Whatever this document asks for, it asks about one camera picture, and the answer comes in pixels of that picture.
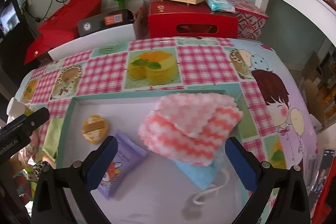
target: candy wrapper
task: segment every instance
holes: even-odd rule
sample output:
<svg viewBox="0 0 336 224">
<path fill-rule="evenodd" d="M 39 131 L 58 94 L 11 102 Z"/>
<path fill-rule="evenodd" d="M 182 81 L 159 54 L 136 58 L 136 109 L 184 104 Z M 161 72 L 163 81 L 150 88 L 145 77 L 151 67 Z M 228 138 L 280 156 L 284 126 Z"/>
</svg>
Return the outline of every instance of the candy wrapper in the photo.
<svg viewBox="0 0 336 224">
<path fill-rule="evenodd" d="M 137 166 L 147 154 L 120 130 L 117 130 L 115 137 L 118 141 L 118 152 L 98 186 L 99 192 L 106 199 L 114 195 L 124 176 Z"/>
</svg>

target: black box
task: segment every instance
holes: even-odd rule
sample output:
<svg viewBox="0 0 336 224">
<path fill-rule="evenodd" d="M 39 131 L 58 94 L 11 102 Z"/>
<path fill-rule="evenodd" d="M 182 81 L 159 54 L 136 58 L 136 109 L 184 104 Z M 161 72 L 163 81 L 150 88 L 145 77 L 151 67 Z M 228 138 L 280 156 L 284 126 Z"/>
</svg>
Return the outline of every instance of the black box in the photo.
<svg viewBox="0 0 336 224">
<path fill-rule="evenodd" d="M 133 22 L 134 17 L 132 12 L 127 9 L 121 9 L 83 19 L 77 22 L 77 26 L 79 36 L 83 37 L 101 30 L 132 24 Z"/>
</svg>

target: white drawstring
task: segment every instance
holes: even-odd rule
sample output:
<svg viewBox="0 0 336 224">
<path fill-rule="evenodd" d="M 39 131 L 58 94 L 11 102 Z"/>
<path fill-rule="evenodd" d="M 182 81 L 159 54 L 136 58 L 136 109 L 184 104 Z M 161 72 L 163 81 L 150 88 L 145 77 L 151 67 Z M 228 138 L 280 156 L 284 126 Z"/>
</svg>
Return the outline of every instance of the white drawstring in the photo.
<svg viewBox="0 0 336 224">
<path fill-rule="evenodd" d="M 220 188 L 223 188 L 230 180 L 230 175 L 229 175 L 229 172 L 223 168 L 221 170 L 221 172 L 223 173 L 223 175 L 226 177 L 225 179 L 225 182 L 221 185 L 221 186 L 216 186 L 214 184 L 211 184 L 209 189 L 206 189 L 200 193 L 198 193 L 196 196 L 193 197 L 193 203 L 196 204 L 196 205 L 203 205 L 205 204 L 205 201 L 198 201 L 200 198 L 206 196 L 207 194 L 210 194 L 210 193 L 213 193 L 213 192 L 216 192 L 216 195 L 218 195 L 218 191 Z"/>
</svg>

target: screen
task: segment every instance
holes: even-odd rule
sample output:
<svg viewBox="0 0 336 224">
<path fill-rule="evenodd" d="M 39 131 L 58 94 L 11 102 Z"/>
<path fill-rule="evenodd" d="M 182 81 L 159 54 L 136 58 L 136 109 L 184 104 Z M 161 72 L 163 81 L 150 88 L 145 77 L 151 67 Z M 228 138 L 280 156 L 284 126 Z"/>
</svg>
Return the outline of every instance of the screen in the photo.
<svg viewBox="0 0 336 224">
<path fill-rule="evenodd" d="M 20 23 L 19 18 L 16 15 L 13 3 L 10 2 L 7 7 L 0 11 L 1 31 L 6 36 L 18 23 Z"/>
</svg>

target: wet wipes package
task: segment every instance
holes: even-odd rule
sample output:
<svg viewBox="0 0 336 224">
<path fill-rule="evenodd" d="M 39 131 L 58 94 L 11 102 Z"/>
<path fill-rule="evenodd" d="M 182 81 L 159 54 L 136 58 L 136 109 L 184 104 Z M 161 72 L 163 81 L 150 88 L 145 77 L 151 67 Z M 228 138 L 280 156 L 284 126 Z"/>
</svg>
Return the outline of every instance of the wet wipes package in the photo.
<svg viewBox="0 0 336 224">
<path fill-rule="evenodd" d="M 137 166 L 147 154 L 120 130 L 117 130 L 115 137 L 118 141 L 118 152 L 98 186 L 99 192 L 106 199 L 113 196 L 125 175 Z"/>
<path fill-rule="evenodd" d="M 236 11 L 233 4 L 227 0 L 205 0 L 210 7 L 211 11 L 214 12 L 232 12 Z"/>
</svg>

